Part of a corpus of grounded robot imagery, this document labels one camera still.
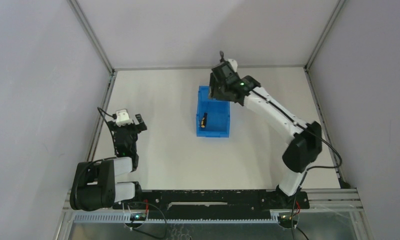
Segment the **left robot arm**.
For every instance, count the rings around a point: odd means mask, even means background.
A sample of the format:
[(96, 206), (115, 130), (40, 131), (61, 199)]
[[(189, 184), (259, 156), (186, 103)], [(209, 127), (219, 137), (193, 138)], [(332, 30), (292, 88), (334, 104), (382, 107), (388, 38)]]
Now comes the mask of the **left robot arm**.
[(140, 114), (135, 118), (138, 123), (125, 110), (119, 110), (115, 120), (107, 122), (114, 156), (78, 163), (69, 197), (73, 210), (91, 212), (111, 208), (121, 201), (133, 209), (143, 205), (145, 196), (137, 181), (119, 182), (116, 179), (136, 171), (139, 165), (138, 135), (146, 131), (147, 126)]

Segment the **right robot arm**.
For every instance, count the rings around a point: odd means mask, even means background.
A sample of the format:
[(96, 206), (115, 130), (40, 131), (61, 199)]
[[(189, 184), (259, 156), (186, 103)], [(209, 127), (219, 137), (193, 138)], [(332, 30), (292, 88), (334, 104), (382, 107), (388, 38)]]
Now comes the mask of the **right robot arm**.
[(297, 201), (308, 167), (322, 152), (322, 127), (295, 116), (277, 102), (262, 85), (250, 75), (240, 77), (233, 60), (223, 60), (211, 69), (209, 98), (233, 102), (251, 110), (282, 137), (287, 148), (282, 161), (287, 172), (277, 185), (277, 203), (290, 208)]

